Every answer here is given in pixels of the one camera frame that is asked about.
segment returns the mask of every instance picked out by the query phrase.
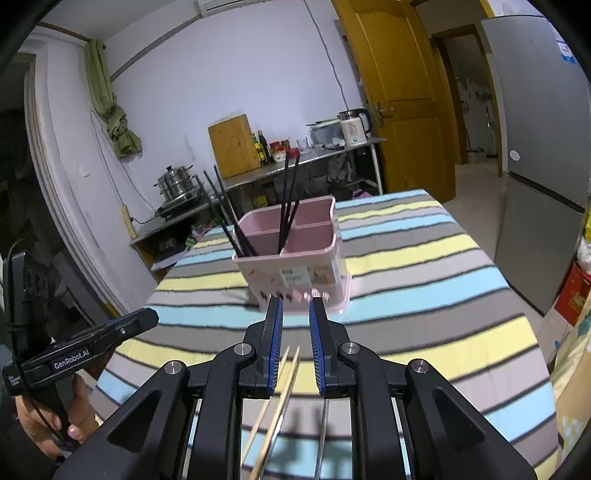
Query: metal screw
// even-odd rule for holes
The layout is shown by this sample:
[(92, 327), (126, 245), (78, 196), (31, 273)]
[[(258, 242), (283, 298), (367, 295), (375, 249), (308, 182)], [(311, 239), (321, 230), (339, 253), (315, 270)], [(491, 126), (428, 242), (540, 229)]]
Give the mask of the metal screw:
[(248, 355), (252, 352), (252, 347), (248, 343), (239, 343), (234, 347), (234, 353), (237, 355)]
[(418, 374), (424, 374), (429, 371), (429, 364), (425, 360), (416, 359), (410, 364), (411, 368)]
[(168, 375), (176, 375), (182, 369), (183, 369), (183, 364), (181, 362), (179, 362), (178, 360), (172, 360), (171, 362), (168, 362), (166, 365), (164, 365), (164, 371)]
[(341, 348), (343, 349), (343, 352), (348, 353), (349, 355), (359, 352), (359, 345), (355, 342), (345, 342)]

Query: cardboard box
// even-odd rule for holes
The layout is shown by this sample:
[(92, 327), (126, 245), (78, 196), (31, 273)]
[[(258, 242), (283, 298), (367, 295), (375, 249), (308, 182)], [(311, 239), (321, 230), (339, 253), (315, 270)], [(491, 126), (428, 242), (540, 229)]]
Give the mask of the cardboard box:
[(575, 325), (589, 296), (589, 291), (591, 291), (591, 277), (577, 262), (574, 262), (554, 308), (571, 325)]

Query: human hand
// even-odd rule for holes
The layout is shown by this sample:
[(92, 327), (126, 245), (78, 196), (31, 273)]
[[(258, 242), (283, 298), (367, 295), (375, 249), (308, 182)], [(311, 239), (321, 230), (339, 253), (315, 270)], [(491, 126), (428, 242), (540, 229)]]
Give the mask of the human hand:
[[(75, 393), (74, 401), (68, 409), (68, 420), (72, 425), (68, 428), (68, 435), (84, 442), (99, 427), (95, 419), (95, 411), (90, 406), (86, 385), (80, 375), (74, 376), (73, 388)], [(55, 459), (60, 455), (60, 449), (51, 439), (50, 431), (39, 417), (35, 407), (24, 397), (16, 397), (18, 419), (22, 429), (37, 447), (49, 458)], [(54, 430), (59, 431), (61, 420), (45, 405), (35, 402), (41, 414), (49, 422)]]

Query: door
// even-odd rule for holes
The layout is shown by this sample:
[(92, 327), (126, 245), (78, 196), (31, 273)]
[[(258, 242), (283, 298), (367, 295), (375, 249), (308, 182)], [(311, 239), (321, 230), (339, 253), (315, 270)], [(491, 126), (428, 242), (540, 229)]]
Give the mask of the door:
[(455, 196), (452, 126), (427, 34), (396, 0), (332, 0), (372, 105), (389, 192)]
[(583, 70), (563, 57), (544, 17), (482, 26), (501, 79), (509, 171), (585, 207), (591, 118)]

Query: glass cup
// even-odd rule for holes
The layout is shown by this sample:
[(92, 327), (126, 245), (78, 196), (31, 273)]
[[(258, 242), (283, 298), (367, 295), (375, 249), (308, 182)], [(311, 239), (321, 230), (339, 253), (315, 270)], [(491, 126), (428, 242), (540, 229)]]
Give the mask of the glass cup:
[(308, 137), (302, 138), (297, 141), (297, 148), (300, 153), (308, 153), (310, 151), (310, 144), (308, 143)]

